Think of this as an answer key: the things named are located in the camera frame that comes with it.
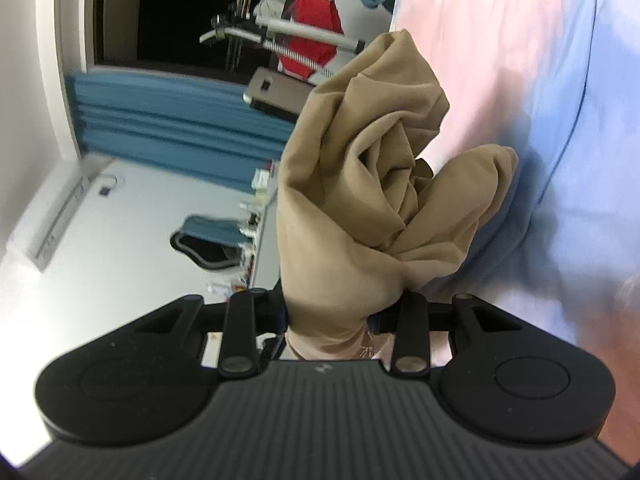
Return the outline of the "tan printed t-shirt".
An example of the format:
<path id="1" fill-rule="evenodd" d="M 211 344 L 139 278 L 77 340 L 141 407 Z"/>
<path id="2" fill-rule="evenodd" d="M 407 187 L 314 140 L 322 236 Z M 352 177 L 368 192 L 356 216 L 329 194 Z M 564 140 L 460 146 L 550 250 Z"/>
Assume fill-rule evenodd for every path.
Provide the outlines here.
<path id="1" fill-rule="evenodd" d="M 278 247 L 304 360 L 377 356 L 370 315 L 456 272 L 500 209 L 518 156 L 485 144 L 433 170 L 421 158 L 449 108 L 404 30 L 372 41 L 310 92 L 279 168 Z"/>

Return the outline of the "white dressing table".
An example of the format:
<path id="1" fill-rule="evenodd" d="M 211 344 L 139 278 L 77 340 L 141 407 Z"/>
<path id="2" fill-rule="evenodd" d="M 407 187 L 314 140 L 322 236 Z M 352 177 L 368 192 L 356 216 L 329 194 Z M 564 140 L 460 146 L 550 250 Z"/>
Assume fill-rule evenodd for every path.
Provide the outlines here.
<path id="1" fill-rule="evenodd" d="M 240 290 L 273 289 L 278 284 L 278 170 L 279 163 L 274 160 L 266 169 L 255 171 L 252 181 L 255 195 L 241 204 L 248 217 L 239 224 L 239 230 L 248 242 L 240 245 L 240 265 L 217 272 L 206 284 L 210 301 L 221 302 Z"/>

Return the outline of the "wavy black-framed mirror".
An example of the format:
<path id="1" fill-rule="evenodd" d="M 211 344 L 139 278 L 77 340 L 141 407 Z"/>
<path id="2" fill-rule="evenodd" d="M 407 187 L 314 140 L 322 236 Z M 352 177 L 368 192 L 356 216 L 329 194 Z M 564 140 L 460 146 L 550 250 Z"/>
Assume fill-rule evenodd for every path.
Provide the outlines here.
<path id="1" fill-rule="evenodd" d="M 208 218 L 198 214 L 186 217 L 169 240 L 172 249 L 207 271 L 239 266 L 242 262 L 242 245 L 249 242 L 250 238 L 240 231 L 236 220 Z"/>

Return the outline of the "left blue curtain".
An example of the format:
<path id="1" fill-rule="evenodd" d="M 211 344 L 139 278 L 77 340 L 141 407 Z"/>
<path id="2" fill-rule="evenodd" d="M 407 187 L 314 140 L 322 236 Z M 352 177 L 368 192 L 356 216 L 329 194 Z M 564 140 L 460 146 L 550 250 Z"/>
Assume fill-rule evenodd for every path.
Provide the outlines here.
<path id="1" fill-rule="evenodd" d="M 290 122 L 250 108 L 238 84 L 126 70 L 65 78 L 76 139 L 87 153 L 154 166 L 247 192 L 280 159 Z"/>

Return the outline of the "garment steamer stand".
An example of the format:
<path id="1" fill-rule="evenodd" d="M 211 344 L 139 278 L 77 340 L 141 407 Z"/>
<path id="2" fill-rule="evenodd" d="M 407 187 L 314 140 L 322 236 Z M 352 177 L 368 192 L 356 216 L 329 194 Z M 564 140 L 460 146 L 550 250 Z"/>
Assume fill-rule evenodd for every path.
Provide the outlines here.
<path id="1" fill-rule="evenodd" d="M 278 43 L 278 38 L 286 36 L 311 36 L 316 34 L 320 40 L 335 44 L 338 50 L 344 50 L 352 54 L 359 54 L 366 47 L 366 42 L 361 39 L 349 38 L 343 34 L 332 34 L 323 29 L 299 25 L 282 18 L 268 18 L 268 16 L 256 15 L 248 20 L 242 18 L 225 18 L 217 15 L 212 19 L 212 29 L 198 38 L 200 44 L 212 41 L 221 41 L 228 38 L 241 39 L 257 44 L 264 50 L 274 54 L 282 54 L 312 67 L 317 74 L 323 77 L 331 77 L 333 73 L 325 67 L 320 67 L 298 56 L 294 52 L 285 49 Z"/>

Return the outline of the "pastel tie-dye bed sheet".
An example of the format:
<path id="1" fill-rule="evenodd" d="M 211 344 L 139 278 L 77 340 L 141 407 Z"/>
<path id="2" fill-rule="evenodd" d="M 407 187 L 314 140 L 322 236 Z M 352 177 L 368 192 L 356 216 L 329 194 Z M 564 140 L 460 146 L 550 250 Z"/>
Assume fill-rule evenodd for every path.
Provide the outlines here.
<path id="1" fill-rule="evenodd" d="M 469 257 L 428 296 L 470 292 L 598 356 L 602 440 L 639 458 L 639 0 L 396 0 L 450 103 L 423 157 L 509 145 L 518 170 Z"/>

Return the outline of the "red garment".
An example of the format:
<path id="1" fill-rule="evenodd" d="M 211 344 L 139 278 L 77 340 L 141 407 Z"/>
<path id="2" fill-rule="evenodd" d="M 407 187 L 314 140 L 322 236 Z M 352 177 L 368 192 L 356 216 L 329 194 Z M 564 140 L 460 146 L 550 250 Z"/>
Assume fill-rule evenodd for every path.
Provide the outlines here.
<path id="1" fill-rule="evenodd" d="M 295 0 L 284 16 L 290 21 L 311 27 L 312 29 L 323 29 L 332 34 L 342 34 L 344 32 L 340 14 L 334 0 Z M 286 36 L 281 41 L 281 46 L 285 47 L 298 56 L 306 58 L 320 67 L 326 66 L 337 54 L 337 46 L 320 40 L 319 36 Z M 308 79 L 316 70 L 282 54 L 278 55 L 283 69 L 302 79 Z"/>

